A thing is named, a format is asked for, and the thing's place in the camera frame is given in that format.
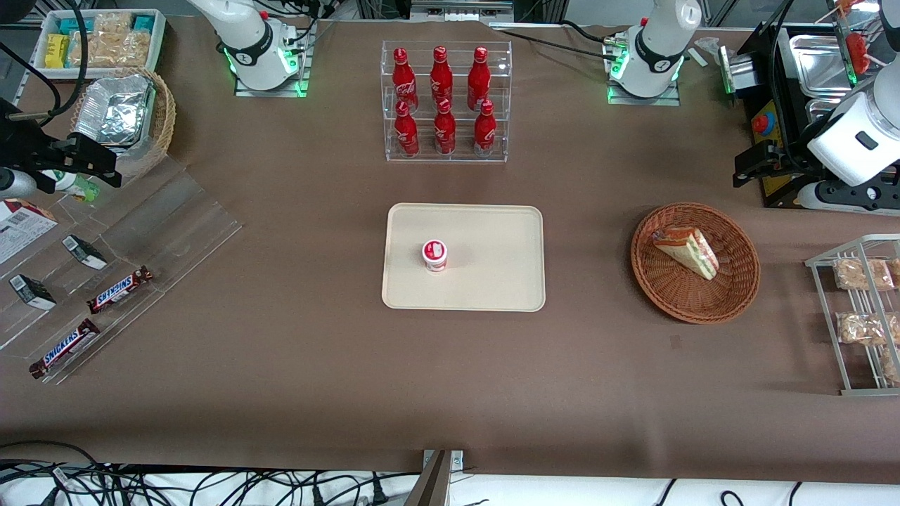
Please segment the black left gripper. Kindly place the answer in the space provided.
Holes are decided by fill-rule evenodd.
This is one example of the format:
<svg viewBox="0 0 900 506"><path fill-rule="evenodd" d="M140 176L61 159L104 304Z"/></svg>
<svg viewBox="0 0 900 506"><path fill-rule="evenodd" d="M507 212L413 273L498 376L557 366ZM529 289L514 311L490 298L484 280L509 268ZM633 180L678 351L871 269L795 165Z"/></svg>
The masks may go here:
<svg viewBox="0 0 900 506"><path fill-rule="evenodd" d="M798 138L785 143L758 142L734 157L733 187L768 176L809 176L824 179L824 166L812 154L808 144L812 138Z"/></svg>

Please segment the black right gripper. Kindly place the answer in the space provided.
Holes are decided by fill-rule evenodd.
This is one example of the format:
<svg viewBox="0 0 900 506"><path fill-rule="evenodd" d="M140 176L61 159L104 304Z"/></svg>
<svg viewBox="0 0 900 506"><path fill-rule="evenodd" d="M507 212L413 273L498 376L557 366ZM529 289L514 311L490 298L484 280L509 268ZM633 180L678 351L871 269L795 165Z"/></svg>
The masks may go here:
<svg viewBox="0 0 900 506"><path fill-rule="evenodd" d="M35 121L13 121L19 112L9 100L1 99L1 193L57 192L57 179L45 171L67 166L106 185L122 186L116 170L117 156L109 148L81 132L72 132L67 141L45 134Z"/></svg>

